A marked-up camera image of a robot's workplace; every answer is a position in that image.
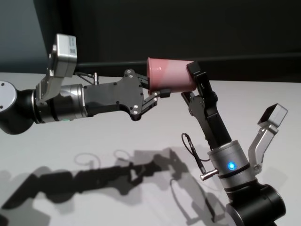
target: blue led light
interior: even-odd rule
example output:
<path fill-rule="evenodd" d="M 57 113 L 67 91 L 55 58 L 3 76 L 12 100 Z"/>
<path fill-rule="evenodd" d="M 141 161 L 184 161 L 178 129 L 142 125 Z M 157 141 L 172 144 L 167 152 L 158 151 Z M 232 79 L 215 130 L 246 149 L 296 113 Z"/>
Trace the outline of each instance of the blue led light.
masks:
<path fill-rule="evenodd" d="M 230 170 L 236 170 L 236 163 L 231 161 L 228 163 L 228 169 Z"/>

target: dark gray wall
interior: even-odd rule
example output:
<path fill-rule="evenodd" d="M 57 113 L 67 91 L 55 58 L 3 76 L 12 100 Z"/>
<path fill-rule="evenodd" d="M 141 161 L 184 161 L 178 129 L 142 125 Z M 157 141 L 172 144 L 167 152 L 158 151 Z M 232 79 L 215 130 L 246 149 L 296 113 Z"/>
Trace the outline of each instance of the dark gray wall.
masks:
<path fill-rule="evenodd" d="M 33 0 L 0 0 L 0 72 L 37 73 L 46 64 Z"/>

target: screw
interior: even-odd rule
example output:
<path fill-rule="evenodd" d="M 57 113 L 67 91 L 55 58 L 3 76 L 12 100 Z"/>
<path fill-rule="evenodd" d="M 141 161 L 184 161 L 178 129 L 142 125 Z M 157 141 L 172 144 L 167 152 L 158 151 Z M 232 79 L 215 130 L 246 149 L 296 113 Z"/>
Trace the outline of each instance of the screw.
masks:
<path fill-rule="evenodd" d="M 57 46 L 56 46 L 56 45 L 53 45 L 53 46 L 52 46 L 52 50 L 53 50 L 54 52 L 56 52 L 56 51 L 57 51 Z"/>

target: black ring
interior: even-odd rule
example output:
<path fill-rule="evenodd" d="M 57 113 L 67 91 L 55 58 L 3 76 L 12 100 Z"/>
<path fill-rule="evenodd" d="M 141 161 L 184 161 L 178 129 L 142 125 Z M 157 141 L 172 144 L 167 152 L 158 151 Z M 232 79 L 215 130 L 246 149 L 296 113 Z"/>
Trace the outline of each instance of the black ring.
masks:
<path fill-rule="evenodd" d="M 242 185 L 238 185 L 238 186 L 235 186 L 235 187 L 230 187 L 230 188 L 224 188 L 225 192 L 234 192 L 238 189 L 241 189 L 241 188 L 244 188 L 244 187 L 247 187 L 247 186 L 250 186 L 252 184 L 256 184 L 257 183 L 257 179 L 255 180 L 252 180 L 252 181 L 249 181 L 249 182 L 246 182 Z"/>
<path fill-rule="evenodd" d="M 240 172 L 248 169 L 249 167 L 250 167 L 250 164 L 248 163 L 247 165 L 239 168 L 238 170 L 230 172 L 230 173 L 226 173 L 226 174 L 223 174 L 223 175 L 220 175 L 220 176 L 218 176 L 218 178 L 219 179 L 229 178 L 231 176 L 234 176 L 234 175 L 236 175 L 236 174 L 238 174 L 238 173 L 240 173 Z"/>

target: silver bracket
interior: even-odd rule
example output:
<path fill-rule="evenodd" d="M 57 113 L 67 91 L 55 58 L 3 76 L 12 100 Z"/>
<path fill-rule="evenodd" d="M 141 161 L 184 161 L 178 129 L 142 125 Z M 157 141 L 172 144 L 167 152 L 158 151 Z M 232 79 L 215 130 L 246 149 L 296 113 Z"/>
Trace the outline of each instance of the silver bracket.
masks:
<path fill-rule="evenodd" d="M 65 77 L 72 77 L 77 62 L 76 38 L 57 34 L 52 51 L 49 54 L 46 76 L 36 87 L 38 101 L 47 101 L 56 97 Z"/>
<path fill-rule="evenodd" d="M 287 110 L 283 106 L 275 104 L 267 108 L 259 120 L 258 125 L 261 128 L 248 151 L 249 162 L 255 175 L 261 172 L 264 154 L 274 136 L 278 133 L 277 128 L 286 114 Z"/>

